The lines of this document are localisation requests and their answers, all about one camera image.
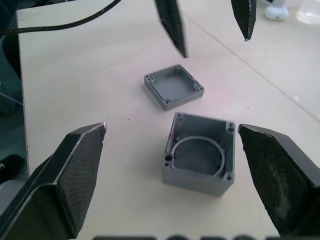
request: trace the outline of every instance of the white table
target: white table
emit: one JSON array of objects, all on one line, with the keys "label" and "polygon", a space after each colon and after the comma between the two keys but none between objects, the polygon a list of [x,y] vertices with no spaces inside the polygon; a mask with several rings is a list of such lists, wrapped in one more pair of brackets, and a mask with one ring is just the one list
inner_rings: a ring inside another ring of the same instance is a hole
[{"label": "white table", "polygon": [[[18,25],[73,22],[109,2],[78,0],[20,10]],[[162,184],[161,162],[175,112],[284,133],[320,166],[320,109],[315,107],[320,55],[319,45],[309,44],[319,30],[306,32],[293,19],[269,22],[259,5],[253,39],[244,42],[229,1],[183,0],[180,5],[188,59],[174,49],[151,0],[124,0],[76,28],[19,36],[30,173],[67,133],[92,123],[108,126],[96,189],[78,239],[277,235],[252,183],[238,134],[235,183],[223,197]],[[285,40],[275,39],[279,32],[285,33]],[[308,44],[305,56],[296,47],[300,38]],[[306,69],[296,66],[300,58]],[[184,66],[205,92],[201,99],[164,112],[144,86],[143,76],[175,64]],[[277,78],[275,72],[286,77]],[[301,101],[292,100],[295,95]]]}]

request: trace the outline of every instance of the textured gripper pad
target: textured gripper pad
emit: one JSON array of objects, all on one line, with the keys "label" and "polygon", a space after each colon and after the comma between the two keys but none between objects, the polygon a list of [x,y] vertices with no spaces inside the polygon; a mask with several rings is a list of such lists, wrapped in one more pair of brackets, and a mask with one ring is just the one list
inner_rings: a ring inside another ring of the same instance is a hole
[{"label": "textured gripper pad", "polygon": [[281,236],[307,209],[310,187],[274,138],[239,128],[254,186]]},{"label": "textured gripper pad", "polygon": [[81,230],[96,187],[104,127],[84,135],[66,166],[58,189],[76,235]]}]

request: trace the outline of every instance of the gray plastic box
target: gray plastic box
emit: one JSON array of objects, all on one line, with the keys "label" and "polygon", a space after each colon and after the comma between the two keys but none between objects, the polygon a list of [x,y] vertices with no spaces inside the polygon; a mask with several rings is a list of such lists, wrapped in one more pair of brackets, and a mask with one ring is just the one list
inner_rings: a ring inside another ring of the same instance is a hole
[{"label": "gray plastic box", "polygon": [[165,111],[201,98],[205,91],[181,65],[145,75],[144,84]]},{"label": "gray plastic box", "polygon": [[162,162],[162,181],[222,196],[235,181],[235,124],[176,113]]}]

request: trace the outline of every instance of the screw hole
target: screw hole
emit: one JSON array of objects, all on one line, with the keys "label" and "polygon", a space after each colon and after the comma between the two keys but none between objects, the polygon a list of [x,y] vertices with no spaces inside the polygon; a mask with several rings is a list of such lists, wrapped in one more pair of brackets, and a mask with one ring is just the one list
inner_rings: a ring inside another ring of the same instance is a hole
[{"label": "screw hole", "polygon": [[171,161],[172,160],[172,155],[166,155],[165,157],[164,157],[164,160],[166,160],[166,161]]}]

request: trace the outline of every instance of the shoe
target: shoe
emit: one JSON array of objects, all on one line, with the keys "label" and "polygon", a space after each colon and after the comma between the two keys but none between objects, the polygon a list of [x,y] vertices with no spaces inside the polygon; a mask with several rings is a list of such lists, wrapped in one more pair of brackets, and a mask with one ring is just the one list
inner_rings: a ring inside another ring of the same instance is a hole
[{"label": "shoe", "polygon": [[9,155],[0,160],[0,184],[14,179],[25,164],[25,160],[18,155]]}]

